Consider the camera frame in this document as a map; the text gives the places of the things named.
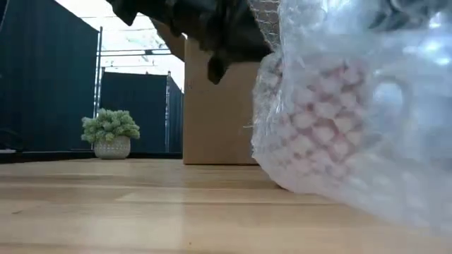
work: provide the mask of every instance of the dark teal wall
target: dark teal wall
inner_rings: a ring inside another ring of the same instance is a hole
[[[97,31],[54,0],[12,0],[0,32],[0,128],[31,151],[89,148]]]

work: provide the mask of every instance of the transparent plastic wrap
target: transparent plastic wrap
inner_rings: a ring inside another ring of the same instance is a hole
[[[278,17],[280,0],[248,0],[248,3],[267,43],[272,49],[278,48],[280,46]]]
[[[452,235],[452,30],[433,13],[371,31],[314,2],[281,1],[281,48],[254,89],[255,159],[290,191]]]

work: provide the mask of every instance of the plant pot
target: plant pot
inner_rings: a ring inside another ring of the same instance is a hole
[[[130,138],[119,136],[111,142],[97,141],[94,153],[100,159],[126,159],[130,154]]]

